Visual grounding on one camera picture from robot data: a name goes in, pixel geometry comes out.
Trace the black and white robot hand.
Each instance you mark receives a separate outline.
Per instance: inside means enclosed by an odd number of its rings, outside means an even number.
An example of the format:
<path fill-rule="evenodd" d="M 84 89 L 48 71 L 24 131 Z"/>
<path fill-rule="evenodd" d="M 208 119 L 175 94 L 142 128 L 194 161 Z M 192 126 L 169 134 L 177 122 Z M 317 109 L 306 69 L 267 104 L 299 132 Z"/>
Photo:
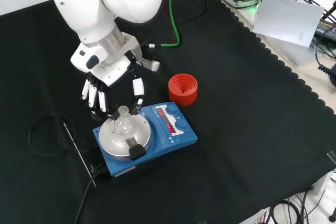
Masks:
<path fill-rule="evenodd" d="M 115 56 L 117 59 L 108 56 L 108 51 L 101 45 L 89 48 L 81 43 L 70 59 L 78 70 L 86 74 L 81 100 L 96 120 L 114 118 L 118 110 L 110 105 L 108 89 L 126 74 L 132 76 L 134 93 L 130 113 L 138 114 L 143 106 L 144 84 L 134 70 L 136 62 L 142 57 L 140 46 L 133 46 L 128 41 Z"/>

